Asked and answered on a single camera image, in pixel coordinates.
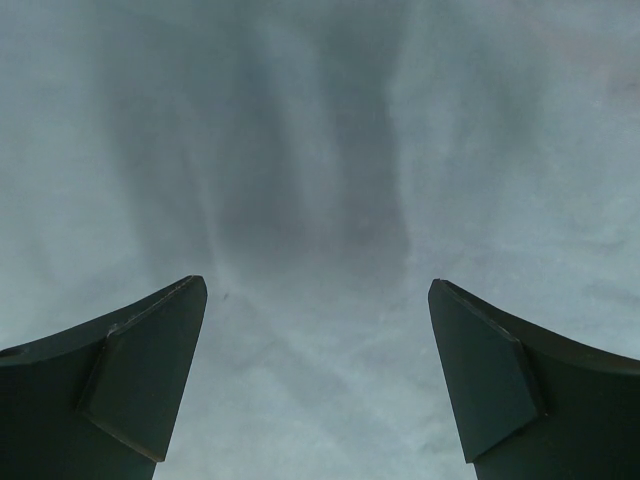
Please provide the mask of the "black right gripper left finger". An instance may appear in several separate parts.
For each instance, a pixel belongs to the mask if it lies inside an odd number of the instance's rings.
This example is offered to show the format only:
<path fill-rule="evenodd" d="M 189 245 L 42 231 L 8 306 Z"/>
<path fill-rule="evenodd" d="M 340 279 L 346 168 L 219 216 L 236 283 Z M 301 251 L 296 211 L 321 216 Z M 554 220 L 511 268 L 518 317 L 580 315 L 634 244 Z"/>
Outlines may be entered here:
<path fill-rule="evenodd" d="M 187 276 L 1 352 L 4 479 L 150 479 L 165 460 L 207 287 Z"/>

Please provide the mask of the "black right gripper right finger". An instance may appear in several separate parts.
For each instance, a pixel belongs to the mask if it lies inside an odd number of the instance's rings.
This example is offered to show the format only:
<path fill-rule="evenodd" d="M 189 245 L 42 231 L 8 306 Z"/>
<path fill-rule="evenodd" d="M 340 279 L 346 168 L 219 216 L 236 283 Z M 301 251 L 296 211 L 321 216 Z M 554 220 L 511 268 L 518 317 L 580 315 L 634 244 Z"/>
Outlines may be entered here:
<path fill-rule="evenodd" d="M 477 478 L 638 479 L 638 361 L 447 280 L 432 282 L 428 303 L 464 459 Z"/>

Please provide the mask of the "light blue t shirt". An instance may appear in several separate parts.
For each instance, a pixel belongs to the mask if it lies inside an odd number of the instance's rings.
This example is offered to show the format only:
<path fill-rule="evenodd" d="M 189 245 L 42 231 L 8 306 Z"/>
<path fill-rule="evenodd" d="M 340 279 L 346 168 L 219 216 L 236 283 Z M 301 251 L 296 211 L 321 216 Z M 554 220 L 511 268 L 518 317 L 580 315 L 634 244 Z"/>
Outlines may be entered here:
<path fill-rule="evenodd" d="M 188 275 L 160 479 L 470 479 L 436 278 L 639 354 L 635 1 L 5 1 L 1 344 Z"/>

